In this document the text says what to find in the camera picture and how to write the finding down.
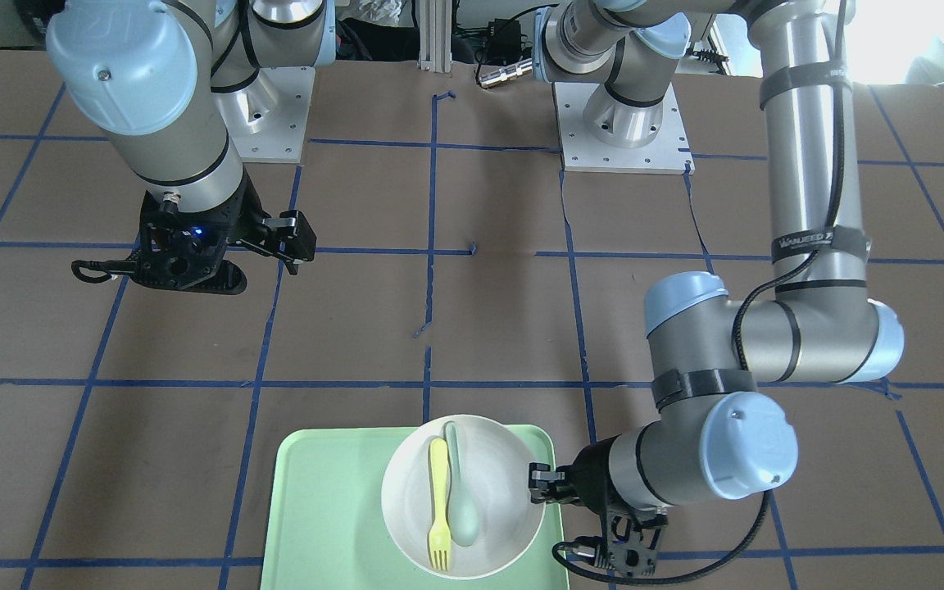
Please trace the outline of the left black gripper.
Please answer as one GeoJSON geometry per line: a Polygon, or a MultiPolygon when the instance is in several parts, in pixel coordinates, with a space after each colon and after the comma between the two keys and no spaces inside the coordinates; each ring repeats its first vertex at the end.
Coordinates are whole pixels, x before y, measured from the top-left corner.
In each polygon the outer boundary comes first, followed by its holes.
{"type": "Polygon", "coordinates": [[[533,504],[587,507],[600,516],[602,533],[580,535],[573,553],[596,569],[621,578],[651,578],[658,566],[658,546],[668,516],[662,508],[634,508],[620,497],[608,474],[608,453],[614,439],[598,442],[579,453],[565,473],[546,463],[529,463],[529,497],[533,504]]]}

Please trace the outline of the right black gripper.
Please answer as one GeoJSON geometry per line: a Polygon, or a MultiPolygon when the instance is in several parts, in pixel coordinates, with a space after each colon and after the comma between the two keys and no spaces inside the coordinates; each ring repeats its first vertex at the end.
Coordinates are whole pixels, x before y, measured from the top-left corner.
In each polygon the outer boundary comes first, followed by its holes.
{"type": "Polygon", "coordinates": [[[289,275],[297,275],[301,264],[315,259],[317,235],[298,210],[269,217],[247,173],[232,197],[206,211],[183,213],[147,192],[139,246],[129,257],[131,279],[157,290],[240,294],[247,280],[238,265],[225,260],[231,246],[277,258],[289,275]]]}

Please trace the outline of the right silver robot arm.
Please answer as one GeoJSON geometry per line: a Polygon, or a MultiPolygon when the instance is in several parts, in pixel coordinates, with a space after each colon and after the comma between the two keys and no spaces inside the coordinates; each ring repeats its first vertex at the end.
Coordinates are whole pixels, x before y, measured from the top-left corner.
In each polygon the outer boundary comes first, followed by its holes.
{"type": "Polygon", "coordinates": [[[270,68],[336,56],[331,1],[63,1],[45,48],[75,102],[143,181],[138,242],[124,259],[74,261],[87,284],[240,294],[240,246],[289,274],[315,256],[295,209],[263,209],[233,132],[277,125],[270,68]]]}

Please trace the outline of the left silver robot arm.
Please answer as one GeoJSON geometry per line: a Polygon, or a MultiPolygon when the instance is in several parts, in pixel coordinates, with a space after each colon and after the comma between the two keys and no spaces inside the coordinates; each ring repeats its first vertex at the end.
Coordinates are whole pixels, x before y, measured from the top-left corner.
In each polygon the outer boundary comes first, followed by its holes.
{"type": "Polygon", "coordinates": [[[853,82],[844,27],[851,1],[565,1],[535,12],[534,74],[599,83],[588,122],[652,113],[689,44],[688,18],[740,16],[760,53],[770,175],[774,277],[741,302],[711,272],[662,279],[644,300],[651,393],[659,418],[588,445],[570,465],[529,467],[536,504],[587,508],[601,532],[558,542],[557,563],[581,578],[660,586],[704,578],[739,556],[797,469],[797,434],[758,381],[857,384],[898,365],[905,333],[869,298],[872,242],[863,231],[853,82]],[[653,574],[667,510],[760,494],[746,537],[715,563],[653,574]]]}

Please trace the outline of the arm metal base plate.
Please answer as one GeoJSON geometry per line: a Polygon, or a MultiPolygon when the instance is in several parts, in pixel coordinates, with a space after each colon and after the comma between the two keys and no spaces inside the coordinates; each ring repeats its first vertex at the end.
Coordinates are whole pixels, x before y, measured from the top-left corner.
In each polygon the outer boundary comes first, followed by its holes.
{"type": "Polygon", "coordinates": [[[567,172],[692,175],[692,149],[674,87],[648,107],[623,104],[601,84],[553,84],[567,172]]]}
{"type": "Polygon", "coordinates": [[[310,66],[270,68],[247,87],[214,94],[243,161],[300,163],[315,74],[310,66]]]}

